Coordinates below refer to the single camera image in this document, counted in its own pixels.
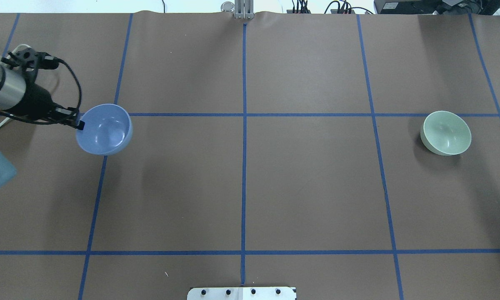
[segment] blue bowl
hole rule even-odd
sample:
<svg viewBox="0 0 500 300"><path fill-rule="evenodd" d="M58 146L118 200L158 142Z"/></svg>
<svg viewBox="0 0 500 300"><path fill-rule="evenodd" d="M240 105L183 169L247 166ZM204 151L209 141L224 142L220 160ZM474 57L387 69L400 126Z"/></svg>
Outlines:
<svg viewBox="0 0 500 300"><path fill-rule="evenodd" d="M111 155L124 149L132 139L130 115L115 104L101 104L85 112L83 130L76 131L80 148L91 154Z"/></svg>

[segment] silver cylinder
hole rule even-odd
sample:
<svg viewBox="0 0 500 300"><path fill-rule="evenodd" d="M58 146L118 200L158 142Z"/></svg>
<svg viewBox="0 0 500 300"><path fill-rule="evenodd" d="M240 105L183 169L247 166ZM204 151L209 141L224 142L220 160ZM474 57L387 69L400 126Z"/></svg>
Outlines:
<svg viewBox="0 0 500 300"><path fill-rule="evenodd" d="M21 74L0 66L5 72L4 85L0 89L0 110L17 105L26 92L26 82Z"/></svg>

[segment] green bowl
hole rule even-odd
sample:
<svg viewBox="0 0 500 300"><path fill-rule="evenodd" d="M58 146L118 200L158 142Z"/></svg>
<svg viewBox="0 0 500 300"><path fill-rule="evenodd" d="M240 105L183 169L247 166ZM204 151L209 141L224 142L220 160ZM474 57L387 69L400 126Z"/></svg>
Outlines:
<svg viewBox="0 0 500 300"><path fill-rule="evenodd" d="M465 121L444 110L433 112L426 117L420 137L431 152L444 156L465 152L472 141L469 126Z"/></svg>

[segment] bowl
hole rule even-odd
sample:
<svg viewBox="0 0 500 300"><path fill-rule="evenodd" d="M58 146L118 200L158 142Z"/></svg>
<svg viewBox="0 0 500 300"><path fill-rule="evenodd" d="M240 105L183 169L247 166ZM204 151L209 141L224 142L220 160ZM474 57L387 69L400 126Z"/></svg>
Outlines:
<svg viewBox="0 0 500 300"><path fill-rule="evenodd" d="M469 126L458 115L439 110L429 114L420 132L422 142L439 155L458 155L467 150L472 141Z"/></svg>
<svg viewBox="0 0 500 300"><path fill-rule="evenodd" d="M115 104L101 104L83 114L83 130L76 130L80 148L91 154L111 155L124 149L132 139L130 115Z"/></svg>

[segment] blue tape line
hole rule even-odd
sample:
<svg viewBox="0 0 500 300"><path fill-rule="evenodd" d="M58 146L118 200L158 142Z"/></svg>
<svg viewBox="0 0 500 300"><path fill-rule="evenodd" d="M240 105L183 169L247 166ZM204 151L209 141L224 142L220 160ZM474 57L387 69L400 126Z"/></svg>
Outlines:
<svg viewBox="0 0 500 300"><path fill-rule="evenodd" d="M78 292L78 300L83 299L83 291L85 288L85 279L87 278L87 269L89 266L89 259L90 259L90 255L87 253L85 255L84 269L82 271L82 281L80 282L80 291Z"/></svg>
<svg viewBox="0 0 500 300"><path fill-rule="evenodd" d="M297 112L288 112L288 113L250 113L247 114L249 117L370 117L371 114L364 113L297 113Z"/></svg>
<svg viewBox="0 0 500 300"><path fill-rule="evenodd" d="M85 255L86 251L0 250L0 255Z"/></svg>
<svg viewBox="0 0 500 300"><path fill-rule="evenodd" d="M469 22L470 28L472 29L472 35L474 37L474 42L476 43L476 50L478 51L478 56L480 58L480 62L482 63L482 68L484 70L485 78L487 78L487 82L489 84L490 94L493 97L494 105L496 106L496 111L498 112L498 116L500 117L500 104L498 103L498 99L496 98L496 93L494 92L493 84L490 80L489 72L487 71L487 67L485 66L485 61L483 59L482 50L480 49L480 44L478 42L478 36L476 35L476 29L474 27L473 16L469 14Z"/></svg>
<svg viewBox="0 0 500 300"><path fill-rule="evenodd" d="M118 104L118 96L120 93L120 82L122 81L122 73L124 72L124 64L126 63L126 53L128 52L128 41L130 40L130 31L132 30L133 14L130 14L128 20L128 30L126 32L126 40L124 42L124 51L122 52L122 59L120 61L120 71L118 73L117 89L115 91L115 101L113 104Z"/></svg>
<svg viewBox="0 0 500 300"><path fill-rule="evenodd" d="M139 117L242 117L243 114L230 114L230 113L187 113L187 112L131 112L130 116Z"/></svg>
<svg viewBox="0 0 500 300"><path fill-rule="evenodd" d="M246 278L246 137L248 130L248 114L246 109L246 23L242 25L242 203L241 203L241 285L245 284Z"/></svg>
<svg viewBox="0 0 500 300"><path fill-rule="evenodd" d="M356 15L357 18L357 28L359 32L359 44L361 45L361 54L363 58L363 68L365 69L365 81L367 83L367 93L368 93L368 102L370 104L370 113L372 114L372 127L374 129L374 138L376 140L376 150L378 152L378 162L380 164L380 175L382 178L383 185L383 193L385 195L385 205L387 207L387 222L389 224L389 234L391 237L391 246L392 250L396 250L396 241L395 241L395 230L393 227L393 218L391 216L391 205L389 203L389 193L387 192L387 181L385 180L385 169L383 169L383 159L380 147L380 137L378 135L378 125L376 123L376 115L374 112L374 102L372 100L372 90L370 88L370 78L368 76L368 67L367 67L367 58L365 54L365 44L363 42L363 32L361 28L361 20L359 19L359 15ZM404 291L402 289L402 276L400 275L400 266L398 262L398 256L394 254L395 259L395 273L396 273L396 281L398 285L398 294L400 300L404 300Z"/></svg>
<svg viewBox="0 0 500 300"><path fill-rule="evenodd" d="M247 250L247 255L377 255L393 250Z"/></svg>
<svg viewBox="0 0 500 300"><path fill-rule="evenodd" d="M500 253L500 249L410 249L396 250L396 254L473 254Z"/></svg>
<svg viewBox="0 0 500 300"><path fill-rule="evenodd" d="M255 118L255 117L372 117L372 115L375 115L377 117L426 117L429 114L427 113L407 113L407 112L376 112L374 114L371 113L366 113L366 112L248 112L246 114L246 117L250 118ZM498 117L499 114L461 114L457 113L458 116L461 117L479 117L479 118L492 118L492 117ZM236 112L130 112L130 116L136 116L136 117L244 117L245 114L241 113L236 113Z"/></svg>
<svg viewBox="0 0 500 300"><path fill-rule="evenodd" d="M212 251L91 251L91 255L159 255L159 256L198 256L198 255L240 255L238 250Z"/></svg>
<svg viewBox="0 0 500 300"><path fill-rule="evenodd" d="M85 254L85 262L84 269L82 272L82 281L80 282L80 291L78 293L78 300L83 298L83 291L85 287L85 279L87 278L87 270L89 268L89 258L90 258L90 250L93 245L93 237L94 237L94 228L96 225L96 217L98 216L98 207L100 205L100 197L102 195L102 186L104 184L104 176L105 176L105 166L108 162L107 155L104 156L104 160L102 161L102 169L100 170L100 180L98 181L98 190L96 192L96 201L94 203L94 210L92 211L92 221L90 224L90 232L89 232L89 240L87 243L87 253Z"/></svg>
<svg viewBox="0 0 500 300"><path fill-rule="evenodd" d="M0 250L0 255L121 255L121 256L200 256L240 255L238 250L207 251L54 251L54 250ZM406 254L497 254L500 249L403 249L403 250L245 250L246 255L406 255Z"/></svg>
<svg viewBox="0 0 500 300"><path fill-rule="evenodd" d="M6 57L8 55L8 49L11 45L11 40L13 39L13 34L15 33L16 26L18 24L18 19L20 19L20 14L18 13L15 22L13 23L13 27L11 28L10 36L7 38L6 46L4 47L4 51L2 53L2 57Z"/></svg>

